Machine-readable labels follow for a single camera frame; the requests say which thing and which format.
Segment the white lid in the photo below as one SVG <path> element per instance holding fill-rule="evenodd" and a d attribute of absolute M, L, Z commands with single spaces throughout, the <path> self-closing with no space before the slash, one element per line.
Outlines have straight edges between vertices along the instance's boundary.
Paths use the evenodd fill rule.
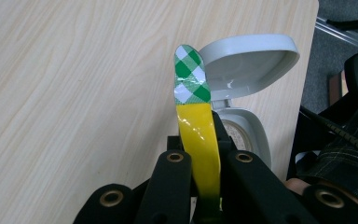
<path fill-rule="evenodd" d="M 212 101 L 258 92 L 298 61 L 287 35 L 239 35 L 214 41 L 200 50 Z"/>

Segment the checkered fabric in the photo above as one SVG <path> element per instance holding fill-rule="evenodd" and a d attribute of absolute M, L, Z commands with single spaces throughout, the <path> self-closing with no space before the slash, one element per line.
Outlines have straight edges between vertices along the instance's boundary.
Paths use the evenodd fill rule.
<path fill-rule="evenodd" d="M 200 54 L 189 45 L 181 45 L 175 52 L 175 103 L 177 105 L 211 102 L 211 91 L 205 79 Z"/>

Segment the wooden table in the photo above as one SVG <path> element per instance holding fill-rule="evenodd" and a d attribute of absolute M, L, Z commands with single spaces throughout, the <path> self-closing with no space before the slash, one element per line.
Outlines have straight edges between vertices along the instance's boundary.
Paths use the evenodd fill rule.
<path fill-rule="evenodd" d="M 0 0 L 0 223 L 71 223 L 97 188 L 146 180 L 177 134 L 173 53 L 286 34 L 301 59 L 234 101 L 262 121 L 284 179 L 316 0 Z"/>

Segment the black chair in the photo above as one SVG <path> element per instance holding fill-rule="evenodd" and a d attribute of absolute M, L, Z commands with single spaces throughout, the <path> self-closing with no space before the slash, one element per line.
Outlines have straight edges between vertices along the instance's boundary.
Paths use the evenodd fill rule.
<path fill-rule="evenodd" d="M 344 126 L 358 109 L 358 54 L 353 55 L 345 62 L 344 69 L 348 93 L 319 114 L 340 126 Z M 296 177 L 297 169 L 308 169 L 316 160 L 316 155 L 309 153 L 296 164 L 298 153 L 321 150 L 335 138 L 332 133 L 301 112 L 303 109 L 301 107 L 298 114 L 287 179 Z"/>

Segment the metal screw hole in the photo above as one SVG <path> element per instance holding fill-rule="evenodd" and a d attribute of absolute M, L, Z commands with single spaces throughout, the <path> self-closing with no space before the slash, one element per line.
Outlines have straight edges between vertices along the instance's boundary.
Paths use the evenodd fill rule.
<path fill-rule="evenodd" d="M 104 207 L 113 207 L 123 201 L 124 194 L 120 190 L 109 190 L 105 192 L 100 198 L 100 204 Z"/>
<path fill-rule="evenodd" d="M 344 201 L 340 197 L 327 190 L 316 190 L 315 196 L 319 202 L 333 208 L 341 208 L 345 205 Z"/>
<path fill-rule="evenodd" d="M 245 153 L 238 153 L 235 158 L 237 159 L 237 161 L 241 162 L 251 162 L 253 160 L 252 156 Z"/>
<path fill-rule="evenodd" d="M 180 153 L 173 152 L 167 156 L 167 160 L 171 162 L 179 162 L 183 160 L 183 155 Z"/>

